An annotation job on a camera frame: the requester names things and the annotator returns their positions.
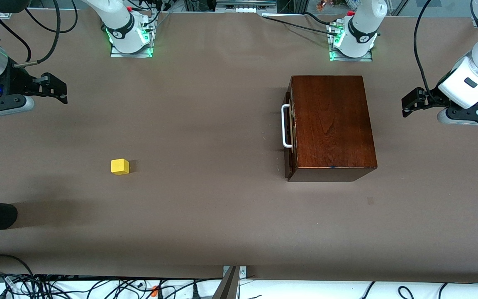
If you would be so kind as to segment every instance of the mounting plate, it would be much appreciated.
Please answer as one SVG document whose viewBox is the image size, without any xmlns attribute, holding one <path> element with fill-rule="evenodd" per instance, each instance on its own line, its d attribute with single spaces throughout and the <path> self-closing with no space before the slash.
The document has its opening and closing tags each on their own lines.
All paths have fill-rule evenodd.
<svg viewBox="0 0 478 299">
<path fill-rule="evenodd" d="M 342 28 L 339 27 L 332 27 L 330 25 L 326 25 L 326 31 L 327 32 L 335 32 L 336 34 L 344 34 Z M 334 47 L 334 41 L 337 38 L 337 36 L 332 36 L 328 35 L 328 46 L 329 46 L 329 60 L 330 61 L 356 61 L 356 62 L 371 62 L 372 61 L 372 51 L 368 50 L 368 52 L 363 56 L 363 57 L 358 57 L 358 58 L 353 58 L 353 57 L 348 57 L 342 52 Z"/>
<path fill-rule="evenodd" d="M 230 266 L 224 266 L 222 267 L 222 277 L 226 276 L 226 273 L 228 272 L 228 269 Z M 246 266 L 239 266 L 239 279 L 245 279 L 246 278 Z"/>
</svg>

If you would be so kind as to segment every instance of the power cord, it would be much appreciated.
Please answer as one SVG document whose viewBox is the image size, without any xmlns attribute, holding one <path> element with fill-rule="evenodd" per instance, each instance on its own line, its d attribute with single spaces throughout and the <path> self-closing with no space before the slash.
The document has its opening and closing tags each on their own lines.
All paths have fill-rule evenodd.
<svg viewBox="0 0 478 299">
<path fill-rule="evenodd" d="M 71 0 L 71 4 L 73 4 L 73 10 L 75 11 L 75 21 L 73 22 L 73 25 L 67 29 L 67 30 L 62 30 L 60 33 L 68 33 L 70 32 L 71 30 L 73 30 L 78 22 L 78 11 L 76 9 L 76 5 L 75 5 L 75 2 L 73 0 Z M 49 32 L 53 32 L 53 33 L 56 33 L 56 30 L 53 30 L 51 28 L 47 28 L 45 25 L 43 25 L 42 23 L 40 23 L 40 21 L 38 21 L 34 15 L 32 15 L 32 13 L 29 11 L 28 8 L 25 8 L 25 12 L 27 12 L 27 15 L 29 15 L 29 17 L 31 17 L 31 19 L 38 25 L 40 25 L 42 28 L 44 28 L 45 30 L 49 31 Z"/>
<path fill-rule="evenodd" d="M 197 287 L 197 281 L 193 281 L 195 284 L 193 284 L 193 299 L 200 299 L 199 295 L 199 288 Z"/>
<path fill-rule="evenodd" d="M 366 288 L 366 292 L 364 292 L 364 295 L 361 297 L 361 299 L 366 299 L 366 297 L 368 297 L 368 293 L 370 293 L 370 289 L 375 283 L 376 282 L 370 282 L 370 284 L 368 284 L 368 287 Z"/>
<path fill-rule="evenodd" d="M 17 63 L 17 64 L 14 65 L 15 68 L 25 68 L 27 66 L 35 66 L 35 65 L 40 64 L 40 63 L 46 61 L 47 59 L 49 59 L 49 57 L 51 57 L 51 55 L 53 55 L 53 52 L 55 52 L 56 44 L 58 43 L 59 36 L 60 36 L 61 20 L 60 20 L 59 2 L 57 0 L 53 0 L 53 4 L 55 5 L 55 13 L 56 13 L 56 31 L 55 31 L 55 38 L 53 40 L 53 44 L 51 45 L 51 49 L 49 49 L 49 52 L 43 58 L 38 59 L 36 61 L 32 61 L 32 62 Z"/>
<path fill-rule="evenodd" d="M 0 24 L 3 26 L 3 28 L 5 28 L 8 32 L 10 32 L 10 34 L 12 34 L 17 40 L 19 40 L 24 46 L 25 48 L 27 49 L 27 59 L 25 60 L 25 62 L 29 62 L 31 61 L 31 47 L 29 47 L 29 45 L 27 44 L 27 42 L 25 42 L 25 40 L 23 40 L 23 38 L 21 38 L 19 35 L 17 35 L 15 32 L 13 32 L 12 29 L 10 29 L 9 26 L 7 26 L 7 24 L 5 24 L 1 19 L 0 19 Z"/>
<path fill-rule="evenodd" d="M 447 282 L 445 282 L 444 284 L 442 284 L 442 286 L 440 287 L 440 290 L 438 291 L 438 299 L 442 299 L 442 291 L 444 290 L 444 288 L 446 287 L 447 285 Z"/>
<path fill-rule="evenodd" d="M 302 28 L 302 29 L 305 29 L 305 30 L 310 30 L 310 31 L 312 31 L 312 32 L 320 32 L 320 33 L 327 34 L 327 35 L 332 35 L 332 36 L 336 36 L 336 35 L 337 35 L 337 34 L 334 33 L 334 32 L 327 32 L 327 31 L 324 31 L 324 30 L 318 30 L 318 29 L 313 29 L 313 28 L 309 28 L 309 27 L 304 27 L 304 26 L 292 24 L 292 23 L 289 23 L 289 22 L 285 22 L 285 21 L 273 19 L 273 18 L 271 18 L 271 17 L 263 16 L 263 18 L 264 18 L 264 19 L 271 20 L 271 21 L 276 21 L 276 22 L 279 22 L 279 23 L 291 25 L 291 26 L 294 26 L 294 27 L 297 27 L 297 28 Z"/>
<path fill-rule="evenodd" d="M 402 289 L 406 290 L 410 296 L 410 298 L 407 298 L 405 297 L 403 294 L 402 294 Z M 412 292 L 406 287 L 406 286 L 400 286 L 398 288 L 398 294 L 400 295 L 400 297 L 402 297 L 403 299 L 414 299 L 414 296 L 412 295 Z"/>
<path fill-rule="evenodd" d="M 419 12 L 418 19 L 416 20 L 416 26 L 414 27 L 414 56 L 416 57 L 416 63 L 418 64 L 419 68 L 419 73 L 422 75 L 422 80 L 423 80 L 423 85 L 425 86 L 425 91 L 427 91 L 427 94 L 431 97 L 432 100 L 436 102 L 436 99 L 434 96 L 429 92 L 429 85 L 427 84 L 427 78 L 425 78 L 425 73 L 423 72 L 423 67 L 422 63 L 419 61 L 419 56 L 418 56 L 418 47 L 417 47 L 417 34 L 418 34 L 418 28 L 419 28 L 419 22 L 422 20 L 423 13 L 425 12 L 425 9 L 427 6 L 429 6 L 429 3 L 432 0 L 427 0 L 425 4 L 422 7 L 422 11 Z"/>
<path fill-rule="evenodd" d="M 319 22 L 319 23 L 321 23 L 321 24 L 323 24 L 323 25 L 329 25 L 329 24 L 331 23 L 331 22 L 324 22 L 324 21 L 322 21 L 321 19 L 319 19 L 316 15 L 313 15 L 312 13 L 307 12 L 307 11 L 304 12 L 304 13 L 302 13 L 302 15 L 309 15 L 309 17 L 312 17 L 315 21 L 317 21 L 317 22 Z"/>
<path fill-rule="evenodd" d="M 186 284 L 185 286 L 176 289 L 176 291 L 174 291 L 174 293 L 167 295 L 167 297 L 165 297 L 164 299 L 168 299 L 169 297 L 171 297 L 173 295 L 176 296 L 176 293 L 178 293 L 179 291 L 182 291 L 184 288 L 192 286 L 193 284 L 197 284 L 198 282 L 207 282 L 208 280 L 221 280 L 221 279 L 222 278 L 206 278 L 206 279 L 195 280 L 194 282 L 192 282 L 190 284 Z"/>
</svg>

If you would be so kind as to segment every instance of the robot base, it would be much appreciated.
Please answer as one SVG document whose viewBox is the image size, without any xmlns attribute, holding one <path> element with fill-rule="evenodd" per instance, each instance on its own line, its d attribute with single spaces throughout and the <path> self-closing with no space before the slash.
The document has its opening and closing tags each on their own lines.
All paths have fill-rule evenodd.
<svg viewBox="0 0 478 299">
<path fill-rule="evenodd" d="M 326 25 L 327 32 L 335 32 L 336 34 L 344 34 L 344 31 L 340 27 L 332 27 Z M 357 61 L 357 62 L 371 62 L 372 61 L 372 51 L 368 52 L 363 57 L 348 57 L 334 46 L 335 40 L 339 36 L 328 35 L 328 46 L 329 46 L 329 60 L 330 61 Z"/>
<path fill-rule="evenodd" d="M 148 17 L 144 15 L 144 20 L 148 21 Z M 150 40 L 146 45 L 144 45 L 141 49 L 138 51 L 135 51 L 134 53 L 123 53 L 116 49 L 114 45 L 112 45 L 112 49 L 110 50 L 110 57 L 131 57 L 131 58 L 148 58 L 152 57 L 154 53 L 154 40 L 156 39 L 156 27 L 158 25 L 158 20 L 154 20 L 154 22 L 144 26 L 141 28 L 141 30 L 144 32 L 142 33 L 142 36 L 144 39 Z"/>
</svg>

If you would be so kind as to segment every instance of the yellow cube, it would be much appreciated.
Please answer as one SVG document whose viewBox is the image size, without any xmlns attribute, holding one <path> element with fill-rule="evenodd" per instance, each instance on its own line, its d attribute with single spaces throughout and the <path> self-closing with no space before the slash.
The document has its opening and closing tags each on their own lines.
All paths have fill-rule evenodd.
<svg viewBox="0 0 478 299">
<path fill-rule="evenodd" d="M 112 174 L 120 176 L 121 174 L 129 174 L 129 161 L 125 159 L 112 160 Z"/>
</svg>

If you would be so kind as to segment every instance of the white metal handle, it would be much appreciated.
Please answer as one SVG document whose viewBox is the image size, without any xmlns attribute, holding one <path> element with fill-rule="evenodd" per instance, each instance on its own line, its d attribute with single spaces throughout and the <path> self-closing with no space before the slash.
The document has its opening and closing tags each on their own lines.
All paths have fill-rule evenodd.
<svg viewBox="0 0 478 299">
<path fill-rule="evenodd" d="M 288 144 L 285 140 L 285 113 L 283 112 L 285 108 L 290 108 L 290 104 L 283 104 L 281 106 L 281 140 L 283 141 L 283 146 L 285 146 L 286 148 L 292 148 L 293 145 Z"/>
</svg>

